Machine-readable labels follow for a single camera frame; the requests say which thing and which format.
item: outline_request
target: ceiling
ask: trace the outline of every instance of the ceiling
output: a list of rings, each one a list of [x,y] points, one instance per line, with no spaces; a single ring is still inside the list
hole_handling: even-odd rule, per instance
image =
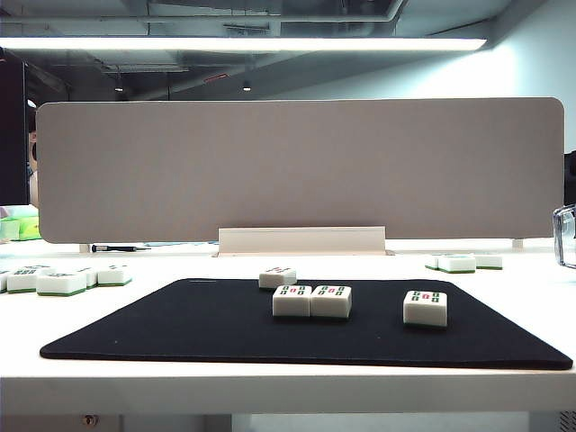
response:
[[[489,37],[490,20],[511,1],[3,0],[0,35],[420,37],[484,23],[474,29],[479,36]],[[392,14],[394,6],[397,13],[389,22],[362,22],[364,17]],[[344,17],[357,22],[341,22]],[[31,92],[40,103],[259,98],[430,55],[120,50],[15,54],[31,65]],[[252,92],[242,91],[245,79],[252,83]],[[116,86],[123,91],[114,92]]]

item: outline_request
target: ceiling light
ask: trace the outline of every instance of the ceiling light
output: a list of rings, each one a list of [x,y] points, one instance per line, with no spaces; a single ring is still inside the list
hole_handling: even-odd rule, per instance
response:
[[[0,38],[11,50],[197,50],[277,51],[471,51],[485,39],[439,38],[156,38],[156,37],[19,37]]]

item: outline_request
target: glass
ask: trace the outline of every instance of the glass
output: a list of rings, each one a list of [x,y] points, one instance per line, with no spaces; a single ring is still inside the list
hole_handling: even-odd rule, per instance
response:
[[[565,205],[553,213],[554,251],[560,266],[576,268],[576,204]]]

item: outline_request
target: black mouse pad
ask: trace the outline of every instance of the black mouse pad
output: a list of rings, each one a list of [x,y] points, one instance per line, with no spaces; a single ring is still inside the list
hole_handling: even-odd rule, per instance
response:
[[[348,320],[274,318],[255,280],[183,279],[41,349],[47,358],[570,369],[572,360],[447,282],[352,287]],[[448,296],[448,327],[407,328],[409,290]]]

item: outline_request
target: desk screw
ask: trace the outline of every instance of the desk screw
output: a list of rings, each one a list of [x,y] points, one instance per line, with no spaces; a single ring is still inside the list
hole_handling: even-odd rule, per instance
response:
[[[82,424],[87,428],[95,428],[98,424],[98,416],[86,415],[82,416]]]

